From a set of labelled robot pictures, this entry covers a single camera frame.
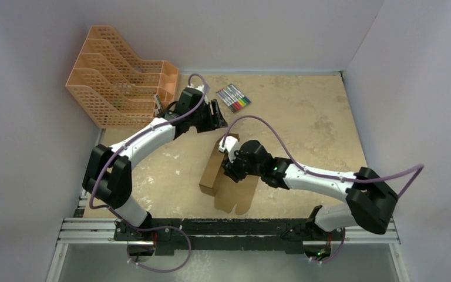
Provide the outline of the brown cardboard box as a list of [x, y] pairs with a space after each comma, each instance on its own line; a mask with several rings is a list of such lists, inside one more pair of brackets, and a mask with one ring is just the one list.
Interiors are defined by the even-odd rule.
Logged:
[[215, 209], [242, 216], [251, 208], [260, 178], [247, 176], [238, 183], [231, 180], [221, 166], [227, 156], [218, 151], [218, 145], [216, 141], [199, 182], [200, 190], [214, 197]]

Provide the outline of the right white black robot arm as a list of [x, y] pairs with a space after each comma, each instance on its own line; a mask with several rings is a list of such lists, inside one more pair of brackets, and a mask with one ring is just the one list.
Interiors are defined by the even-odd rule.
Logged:
[[304, 166], [283, 157], [274, 157], [257, 140], [243, 144], [227, 136], [218, 143], [225, 155], [224, 174], [238, 183], [257, 176], [269, 187], [305, 190], [340, 201], [334, 206], [314, 209], [306, 223], [313, 239], [320, 239], [338, 228], [359, 226], [374, 234], [385, 234], [398, 195], [370, 168], [358, 172], [335, 172]]

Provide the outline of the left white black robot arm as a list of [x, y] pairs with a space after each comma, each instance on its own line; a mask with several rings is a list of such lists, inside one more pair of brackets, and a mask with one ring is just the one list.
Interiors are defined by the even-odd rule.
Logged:
[[228, 126], [216, 100], [208, 100], [205, 85], [188, 85], [179, 99], [128, 139], [111, 146], [95, 146], [87, 164], [82, 188], [102, 201], [117, 217], [129, 223], [136, 240], [152, 232], [152, 216], [132, 195], [132, 171], [159, 147], [174, 141], [191, 127], [197, 133]]

